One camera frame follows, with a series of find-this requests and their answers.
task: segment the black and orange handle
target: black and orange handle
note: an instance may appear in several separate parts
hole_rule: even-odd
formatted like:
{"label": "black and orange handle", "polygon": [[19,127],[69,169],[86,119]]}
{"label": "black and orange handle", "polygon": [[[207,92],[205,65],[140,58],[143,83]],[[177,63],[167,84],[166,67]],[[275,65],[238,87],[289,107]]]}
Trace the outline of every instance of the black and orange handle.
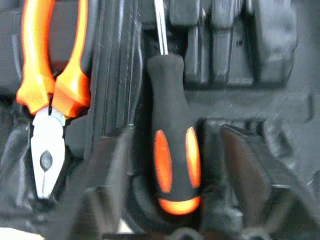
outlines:
{"label": "black and orange handle", "polygon": [[100,0],[78,0],[76,36],[70,60],[56,78],[52,106],[75,118],[90,105],[90,73]]}
{"label": "black and orange handle", "polygon": [[186,101],[184,60],[175,54],[147,62],[153,89],[152,131],[158,200],[168,213],[184,215],[198,208],[201,164],[194,122]]}
{"label": "black and orange handle", "polygon": [[55,0],[26,0],[22,14],[22,49],[24,64],[22,84],[16,93],[18,103],[31,114],[49,104],[55,90],[48,57],[48,39]]}
{"label": "black and orange handle", "polygon": [[49,104],[76,117],[90,104],[90,71],[99,0],[78,0],[78,19],[70,60],[56,82],[50,69],[48,39],[55,0],[26,0],[22,16],[23,79],[16,99],[36,114]]}

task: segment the tool case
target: tool case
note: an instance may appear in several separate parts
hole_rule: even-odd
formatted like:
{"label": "tool case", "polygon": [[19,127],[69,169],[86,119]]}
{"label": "tool case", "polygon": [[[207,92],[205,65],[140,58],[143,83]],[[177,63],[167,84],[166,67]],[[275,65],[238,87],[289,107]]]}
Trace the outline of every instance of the tool case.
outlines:
{"label": "tool case", "polygon": [[[15,102],[22,2],[0,5],[1,227],[60,240],[318,239],[317,0],[164,1],[202,164],[201,207],[184,216],[165,213],[155,196],[146,71],[159,53],[152,0],[101,0],[91,105],[66,127],[65,177],[54,197],[37,199],[32,118]],[[57,1],[53,11],[56,74],[72,51],[77,5]],[[112,234],[120,218],[138,235]]]}

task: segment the screwdriver shaft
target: screwdriver shaft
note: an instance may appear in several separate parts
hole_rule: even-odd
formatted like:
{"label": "screwdriver shaft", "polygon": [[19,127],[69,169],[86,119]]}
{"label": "screwdriver shaft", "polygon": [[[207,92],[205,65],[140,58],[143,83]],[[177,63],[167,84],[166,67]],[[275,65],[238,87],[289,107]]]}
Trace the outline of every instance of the screwdriver shaft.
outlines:
{"label": "screwdriver shaft", "polygon": [[156,27],[158,31],[159,47],[161,55],[168,55],[168,43],[166,34],[166,18],[163,0],[154,0]]}

